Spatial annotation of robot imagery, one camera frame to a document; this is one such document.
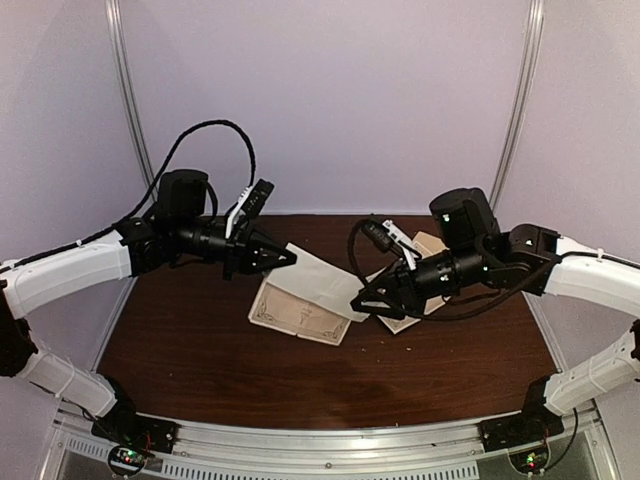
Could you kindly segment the brown kraft envelope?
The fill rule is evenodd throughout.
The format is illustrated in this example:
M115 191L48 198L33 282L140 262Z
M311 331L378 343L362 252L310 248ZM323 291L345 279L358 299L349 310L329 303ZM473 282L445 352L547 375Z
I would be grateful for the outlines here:
M436 255L446 249L440 238L424 231L419 231L415 234L411 245L423 258Z

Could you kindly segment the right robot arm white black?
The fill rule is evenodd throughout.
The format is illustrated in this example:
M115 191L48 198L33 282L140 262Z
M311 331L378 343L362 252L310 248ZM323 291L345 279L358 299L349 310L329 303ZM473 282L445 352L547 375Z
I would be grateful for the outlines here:
M533 224L501 231L478 187L445 192L429 209L445 248L428 257L410 246L391 220L367 217L354 224L347 256L362 284L350 302L354 311L454 322L526 292L577 298L638 316L638 264ZM495 292L483 305L461 313L425 313L429 300L452 299L476 284Z

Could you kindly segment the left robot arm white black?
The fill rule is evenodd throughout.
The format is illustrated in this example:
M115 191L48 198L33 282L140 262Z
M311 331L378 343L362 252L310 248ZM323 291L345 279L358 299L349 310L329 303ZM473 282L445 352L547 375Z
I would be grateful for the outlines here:
M1 268L1 374L20 377L78 406L96 427L123 444L137 442L144 424L118 383L77 369L31 338L27 314L89 287L139 277L183 255L197 263L253 275L295 264L297 256L259 230L255 220L272 183L247 187L223 221L204 214L216 198L206 173L181 169L160 178L158 198L141 217L116 223L94 240L9 261Z

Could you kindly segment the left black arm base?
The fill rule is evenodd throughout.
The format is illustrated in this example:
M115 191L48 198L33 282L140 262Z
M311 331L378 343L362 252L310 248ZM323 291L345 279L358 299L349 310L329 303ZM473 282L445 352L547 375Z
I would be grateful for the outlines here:
M136 451L172 453L178 425L141 415L124 388L109 376L106 380L114 389L116 403L104 416L92 420L91 433Z

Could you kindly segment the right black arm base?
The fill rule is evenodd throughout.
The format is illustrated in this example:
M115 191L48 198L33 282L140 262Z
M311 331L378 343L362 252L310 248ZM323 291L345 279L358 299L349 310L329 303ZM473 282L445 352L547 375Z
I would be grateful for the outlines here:
M549 376L532 382L526 392L521 411L479 423L479 433L485 452L509 449L542 442L564 432L562 416L545 406L544 394Z

